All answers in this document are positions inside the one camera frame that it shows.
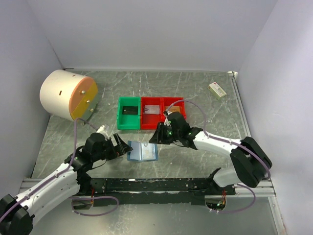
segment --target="purple cable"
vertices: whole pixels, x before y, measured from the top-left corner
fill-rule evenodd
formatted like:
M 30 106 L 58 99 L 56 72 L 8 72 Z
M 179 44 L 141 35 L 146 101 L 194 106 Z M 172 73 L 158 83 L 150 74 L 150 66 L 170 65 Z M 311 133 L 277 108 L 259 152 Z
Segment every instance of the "purple cable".
M 168 111 L 173 105 L 175 105 L 175 104 L 177 104 L 177 103 L 179 103 L 179 102 L 188 102 L 188 103 L 191 103 L 191 104 L 195 105 L 198 109 L 200 109 L 201 113 L 203 114 L 203 118 L 204 118 L 203 132 L 204 132 L 204 134 L 205 134 L 208 138 L 212 138 L 212 139 L 217 140 L 217 141 L 222 141 L 222 142 L 226 142 L 226 143 L 229 143 L 229 144 L 233 144 L 233 145 L 236 145 L 236 146 L 240 147 L 241 149 L 245 150 L 245 151 L 248 152 L 251 156 L 255 157 L 256 160 L 258 160 L 258 161 L 261 163 L 261 165 L 265 168 L 265 170 L 266 170 L 266 172 L 267 172 L 267 174 L 268 174 L 268 176 L 267 176 L 266 179 L 269 179 L 269 178 L 270 178 L 270 171 L 269 171 L 268 166 L 265 165 L 265 163 L 260 159 L 260 157 L 259 157 L 258 155 L 256 155 L 256 154 L 253 153 L 251 150 L 249 150 L 248 148 L 246 148 L 245 146 L 243 146 L 243 145 L 241 145 L 241 144 L 239 144 L 239 143 L 235 143 L 235 142 L 232 142 L 232 141 L 224 140 L 224 139 L 222 139 L 222 138 L 214 137 L 214 136 L 209 135 L 209 134 L 206 132 L 206 130 L 205 130 L 205 128 L 206 128 L 206 114 L 205 114 L 205 112 L 203 111 L 203 109 L 202 109 L 198 104 L 196 104 L 196 103 L 194 103 L 194 102 L 192 102 L 192 101 L 190 101 L 190 100 L 181 99 L 181 100 L 175 101 L 173 104 L 171 104 L 171 105 L 166 109 L 166 111 Z M 248 186 L 241 185 L 241 184 L 237 184 L 237 185 L 238 185 L 238 186 L 241 186 L 241 187 L 243 187 L 243 188 L 248 189 L 248 190 L 253 194 L 253 200 L 252 200 L 252 202 L 251 202 L 248 206 L 246 206 L 246 207 L 244 207 L 244 208 L 237 209 L 237 210 L 233 210 L 233 211 L 221 211 L 221 212 L 219 212 L 219 211 L 217 211 L 217 210 L 213 210 L 213 209 L 212 209 L 213 211 L 215 211 L 216 213 L 224 213 L 224 214 L 227 214 L 227 213 L 237 213 L 237 212 L 242 212 L 242 211 L 244 211 L 244 210 L 250 208 L 250 207 L 255 203 L 256 195 L 255 195 L 254 191 L 253 191 L 251 188 L 249 188 Z
M 88 121 L 85 121 L 83 120 L 82 118 L 77 118 L 75 119 L 74 121 L 74 151 L 73 151 L 73 154 L 72 154 L 72 158 L 67 166 L 66 169 L 60 171 L 58 174 L 57 174 L 57 177 L 59 177 L 61 174 L 65 173 L 68 171 L 68 169 L 70 168 L 70 166 L 72 165 L 73 161 L 74 161 L 74 158 L 75 158 L 75 154 L 76 154 L 76 144 L 77 144 L 77 121 L 78 120 L 81 120 L 85 123 L 87 123 L 89 126 L 91 126 L 93 129 L 97 130 L 97 128 L 90 124 Z M 44 182 L 42 182 L 37 188 L 35 188 L 32 192 L 30 192 L 28 194 L 28 196 L 25 196 L 23 197 L 20 201 L 18 201 L 17 203 L 15 203 L 10 209 L 7 210 L 6 213 L 3 214 L 3 216 L 1 216 L 0 218 L 0 223 L 7 217 L 8 214 L 10 214 L 10 212 L 15 208 L 17 207 L 19 204 L 23 203 L 24 201 L 26 201 L 27 199 L 29 199 L 29 197 L 31 197 L 32 195 L 34 195 L 36 192 L 38 192 L 39 190 L 41 190 L 44 186 L 46 186 L 47 184 L 49 184 L 52 180 L 54 180 L 56 177 L 55 176 L 51 176 L 50 178 L 48 178 L 47 180 L 45 180 Z
M 99 196 L 99 197 L 69 197 L 69 199 L 72 199 L 72 200 L 95 200 L 95 199 L 114 199 L 116 201 L 116 205 L 115 207 L 110 210 L 110 211 L 107 211 L 107 212 L 104 212 L 102 214 L 85 214 L 85 213 L 80 213 L 78 211 L 76 211 L 74 209 L 74 204 L 73 204 L 73 201 L 71 203 L 72 205 L 72 209 L 73 209 L 73 212 L 78 214 L 78 215 L 83 215 L 83 216 L 89 216 L 89 217 L 97 217 L 97 216 L 103 216 L 103 215 L 106 215 L 106 214 L 109 214 L 113 211 L 115 211 L 117 208 L 118 208 L 118 205 L 119 205 L 119 200 L 116 198 L 116 197 L 112 197 L 112 196 Z

